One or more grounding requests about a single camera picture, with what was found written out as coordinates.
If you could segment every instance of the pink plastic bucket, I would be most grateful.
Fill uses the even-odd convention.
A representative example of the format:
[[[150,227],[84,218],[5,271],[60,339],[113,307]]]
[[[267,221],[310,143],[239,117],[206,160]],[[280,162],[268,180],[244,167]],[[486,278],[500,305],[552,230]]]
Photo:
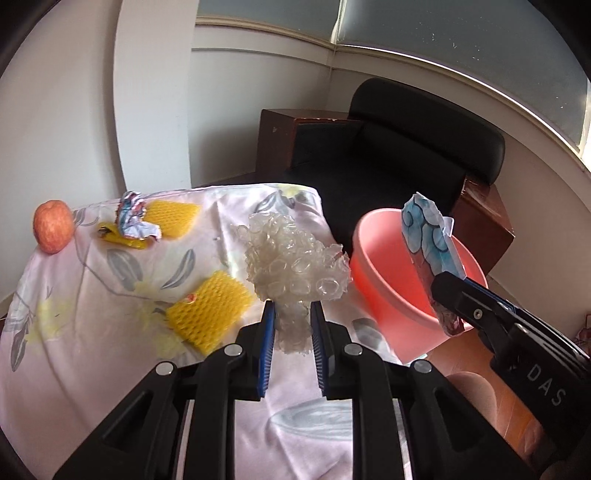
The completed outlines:
[[[484,273],[472,254],[456,238],[453,241],[467,276],[487,287]],[[448,338],[411,262],[402,236],[400,210],[374,210],[359,221],[353,236],[351,270],[355,286],[403,363]]]

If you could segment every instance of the chair backrest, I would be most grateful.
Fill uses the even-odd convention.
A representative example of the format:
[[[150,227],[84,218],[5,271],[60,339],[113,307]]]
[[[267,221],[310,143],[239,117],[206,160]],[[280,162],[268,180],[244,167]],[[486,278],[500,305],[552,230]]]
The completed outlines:
[[[495,182],[505,139],[490,122],[437,95],[371,78],[351,100],[349,118],[389,128],[433,150],[487,184]]]

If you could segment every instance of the chair armrest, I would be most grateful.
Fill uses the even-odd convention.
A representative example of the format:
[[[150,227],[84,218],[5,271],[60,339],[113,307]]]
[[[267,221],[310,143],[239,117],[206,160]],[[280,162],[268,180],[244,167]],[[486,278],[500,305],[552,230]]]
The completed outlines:
[[[509,216],[494,185],[466,177],[452,207],[454,236],[474,255],[487,274],[515,238]]]
[[[360,122],[349,120],[347,117],[348,113],[345,112],[323,110],[263,110],[256,151],[256,181],[279,181],[283,172],[292,167],[296,137],[298,163],[309,161],[316,150],[326,150],[323,148],[323,142],[310,141],[315,135],[312,130],[316,129],[306,127],[326,125],[326,140],[340,145],[341,143],[335,139],[344,138],[344,135],[334,135],[334,127],[340,130],[340,127],[347,129],[348,125],[361,125]]]

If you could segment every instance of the wooden floor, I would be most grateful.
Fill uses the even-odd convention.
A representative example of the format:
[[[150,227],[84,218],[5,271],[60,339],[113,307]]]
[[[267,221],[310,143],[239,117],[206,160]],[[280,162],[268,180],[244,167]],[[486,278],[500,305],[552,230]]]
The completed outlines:
[[[521,440],[532,414],[489,367],[492,354],[484,347],[476,330],[450,338],[429,352],[427,359],[443,375],[474,372],[486,378],[495,389],[497,431],[522,455]]]

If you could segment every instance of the white wall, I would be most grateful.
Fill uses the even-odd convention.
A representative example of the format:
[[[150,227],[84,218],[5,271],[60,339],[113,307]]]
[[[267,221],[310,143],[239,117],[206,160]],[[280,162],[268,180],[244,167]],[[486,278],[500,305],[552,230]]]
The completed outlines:
[[[191,187],[187,94],[197,0],[124,0],[113,102],[128,190]]]
[[[35,208],[117,197],[112,65],[121,0],[62,0],[0,78],[0,301],[35,247]]]
[[[331,55],[279,35],[198,25],[189,74],[192,185],[255,170],[262,109],[323,109]]]
[[[348,111],[353,93],[371,76],[333,71],[327,107]],[[395,74],[389,77],[401,80]],[[428,75],[405,80],[420,86]],[[433,93],[450,100],[461,94],[438,85],[441,89]],[[466,92],[462,106],[482,114],[482,105],[466,103],[469,98]],[[490,275],[523,307],[573,336],[583,326],[584,314],[591,312],[591,212],[546,162],[511,136],[505,134],[505,139],[496,186],[516,237]]]

